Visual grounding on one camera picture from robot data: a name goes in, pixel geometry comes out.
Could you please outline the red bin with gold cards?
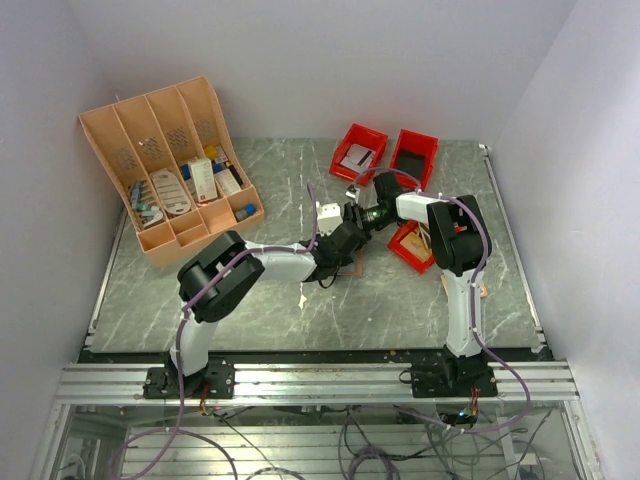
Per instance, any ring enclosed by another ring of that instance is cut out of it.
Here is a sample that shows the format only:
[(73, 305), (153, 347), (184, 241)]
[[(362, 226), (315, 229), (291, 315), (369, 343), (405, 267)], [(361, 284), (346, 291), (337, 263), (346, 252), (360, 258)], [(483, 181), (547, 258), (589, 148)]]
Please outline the red bin with gold cards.
[(424, 274), (434, 263), (434, 258), (420, 231), (419, 223), (408, 221), (398, 228), (387, 248), (418, 274)]

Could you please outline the red bin with black cards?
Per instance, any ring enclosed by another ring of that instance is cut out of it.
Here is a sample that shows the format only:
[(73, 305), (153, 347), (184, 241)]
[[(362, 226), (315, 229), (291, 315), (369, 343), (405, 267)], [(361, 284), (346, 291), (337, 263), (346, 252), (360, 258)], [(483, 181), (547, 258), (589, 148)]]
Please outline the red bin with black cards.
[(404, 188), (415, 188), (418, 181), (425, 190), (434, 169), (439, 140), (419, 132), (401, 129), (397, 137), (390, 167), (396, 180)]

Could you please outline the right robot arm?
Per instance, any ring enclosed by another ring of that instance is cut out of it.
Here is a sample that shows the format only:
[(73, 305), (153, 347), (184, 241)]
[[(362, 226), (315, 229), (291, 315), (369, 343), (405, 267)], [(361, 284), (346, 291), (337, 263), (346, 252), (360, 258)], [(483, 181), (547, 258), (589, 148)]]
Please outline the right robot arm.
[(350, 202), (344, 217), (365, 231), (380, 230), (406, 220), (427, 226), (428, 246), (435, 264), (446, 279), (448, 333), (443, 360), (438, 363), (442, 387), (450, 394), (465, 394), (483, 374), (481, 291), (491, 241), (474, 196), (429, 194), (420, 188), (406, 190), (389, 170), (374, 178), (377, 204), (365, 209), (358, 204), (359, 189), (350, 185)]

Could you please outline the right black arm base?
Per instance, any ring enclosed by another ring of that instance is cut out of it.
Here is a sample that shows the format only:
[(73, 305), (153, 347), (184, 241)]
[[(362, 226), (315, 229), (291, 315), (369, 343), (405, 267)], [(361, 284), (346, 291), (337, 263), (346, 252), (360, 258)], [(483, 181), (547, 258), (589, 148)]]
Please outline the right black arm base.
[(495, 397), (494, 371), (480, 355), (412, 364), (399, 374), (414, 398)]

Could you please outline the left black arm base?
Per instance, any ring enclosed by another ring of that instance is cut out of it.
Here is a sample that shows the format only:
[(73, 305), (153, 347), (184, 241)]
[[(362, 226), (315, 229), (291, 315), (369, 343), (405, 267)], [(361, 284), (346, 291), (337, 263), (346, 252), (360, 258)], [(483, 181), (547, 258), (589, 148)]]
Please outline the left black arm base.
[(178, 400), (179, 379), (183, 380), (184, 397), (195, 399), (231, 399), (234, 393), (235, 369), (224, 360), (214, 358), (205, 368), (189, 375), (179, 376), (171, 361), (165, 366), (147, 371), (143, 385), (143, 398), (147, 400)]

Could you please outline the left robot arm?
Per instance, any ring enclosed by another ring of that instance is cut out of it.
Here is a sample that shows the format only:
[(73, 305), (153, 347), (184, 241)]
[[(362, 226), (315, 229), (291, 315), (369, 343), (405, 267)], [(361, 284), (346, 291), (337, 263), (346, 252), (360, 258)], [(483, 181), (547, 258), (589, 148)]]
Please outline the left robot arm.
[(329, 235), (291, 245), (256, 244), (233, 230), (218, 237), (177, 275), (183, 318), (170, 351), (170, 387), (182, 397), (202, 389), (218, 323), (257, 282), (321, 284), (351, 264), (370, 239), (370, 233), (349, 221)]

